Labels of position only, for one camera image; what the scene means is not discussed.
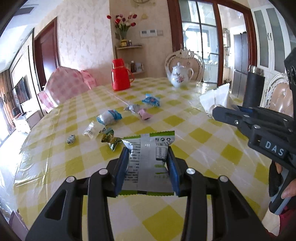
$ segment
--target curtain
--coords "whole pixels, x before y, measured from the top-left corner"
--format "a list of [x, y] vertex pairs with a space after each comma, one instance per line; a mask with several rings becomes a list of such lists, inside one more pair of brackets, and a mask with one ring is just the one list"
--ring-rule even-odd
[[15, 125], [12, 121], [12, 109], [15, 107], [16, 104], [12, 94], [10, 71], [8, 69], [0, 73], [0, 109], [6, 121], [9, 134], [12, 134], [15, 130]]

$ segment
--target white teapot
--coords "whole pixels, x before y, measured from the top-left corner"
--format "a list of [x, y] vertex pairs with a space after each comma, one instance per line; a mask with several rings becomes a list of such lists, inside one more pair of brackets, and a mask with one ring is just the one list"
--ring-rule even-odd
[[[192, 75], [190, 78], [188, 77], [188, 71], [192, 71]], [[172, 73], [168, 68], [166, 69], [166, 72], [167, 72], [169, 81], [176, 88], [187, 85], [192, 79], [194, 74], [194, 71], [192, 68], [187, 69], [184, 66], [182, 66], [180, 62], [177, 63], [177, 66], [173, 67]]]

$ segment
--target checkered tablecloth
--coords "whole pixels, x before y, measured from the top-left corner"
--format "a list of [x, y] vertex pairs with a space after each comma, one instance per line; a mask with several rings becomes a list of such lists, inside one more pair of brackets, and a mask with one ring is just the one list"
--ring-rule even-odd
[[[138, 79], [128, 90], [114, 92], [110, 85], [99, 86], [53, 109], [31, 131], [22, 149], [22, 162], [15, 177], [14, 193], [20, 214], [31, 227], [39, 212], [70, 175], [84, 178], [119, 156], [122, 144], [112, 152], [100, 137], [82, 135], [96, 116], [109, 109], [123, 119], [113, 125], [115, 136], [125, 137], [174, 130], [172, 149], [176, 157], [205, 176], [226, 175], [263, 218], [269, 203], [270, 160], [251, 150], [247, 138], [235, 127], [210, 119], [201, 111], [202, 88], [190, 83], [174, 88], [166, 78]], [[160, 107], [147, 106], [150, 120], [123, 111], [127, 104], [142, 104], [145, 94], [160, 98]], [[67, 145], [69, 135], [76, 142]], [[176, 196], [119, 196], [108, 198], [116, 240], [180, 240], [186, 198]], [[87, 240], [86, 204], [83, 205], [83, 238]]]

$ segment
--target refrigerator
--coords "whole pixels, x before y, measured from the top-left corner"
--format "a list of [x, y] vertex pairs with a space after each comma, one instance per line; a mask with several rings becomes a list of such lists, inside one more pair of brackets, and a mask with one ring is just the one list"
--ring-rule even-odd
[[247, 33], [234, 35], [232, 94], [243, 100], [247, 85], [249, 49]]

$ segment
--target finger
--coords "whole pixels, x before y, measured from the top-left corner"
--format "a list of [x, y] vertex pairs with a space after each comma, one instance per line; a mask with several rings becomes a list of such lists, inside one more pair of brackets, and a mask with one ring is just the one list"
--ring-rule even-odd
[[276, 164], [276, 170], [277, 170], [278, 174], [280, 174], [283, 170], [283, 167], [278, 163], [275, 163], [275, 164]]
[[296, 196], [296, 179], [290, 182], [290, 184], [285, 188], [281, 194], [281, 198], [294, 197]]

